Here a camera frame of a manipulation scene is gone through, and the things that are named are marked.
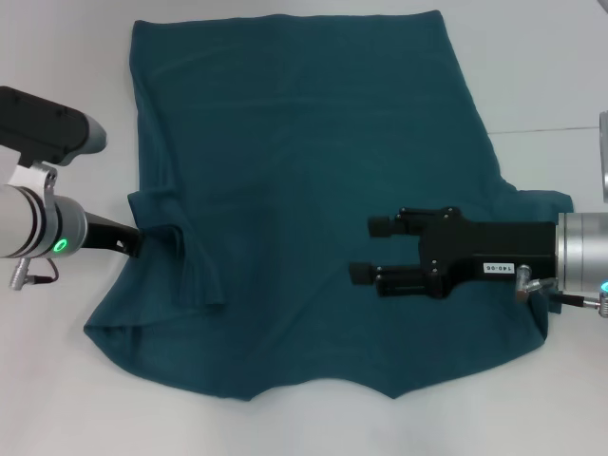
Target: white surface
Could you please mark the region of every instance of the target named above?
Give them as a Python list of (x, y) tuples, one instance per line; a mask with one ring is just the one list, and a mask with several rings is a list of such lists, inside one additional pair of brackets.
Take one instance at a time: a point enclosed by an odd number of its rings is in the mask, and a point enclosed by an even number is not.
[[(491, 132), (597, 126), (608, 108), (608, 14), (595, 0), (0, 0), (0, 84), (83, 110), (110, 145), (60, 170), (58, 193), (131, 222), (133, 21), (284, 12), (400, 14), (440, 9)], [(604, 211), (598, 131), (491, 135), (503, 175)], [(0, 154), (0, 182), (16, 157)], [(61, 260), (61, 281), (0, 287), (0, 454), (568, 455), (604, 454), (608, 322), (565, 309), (543, 348), (505, 366), (392, 401), (340, 381), (274, 389), (251, 403), (133, 377), (82, 326), (124, 259)], [(7, 281), (11, 261), (0, 261)]]

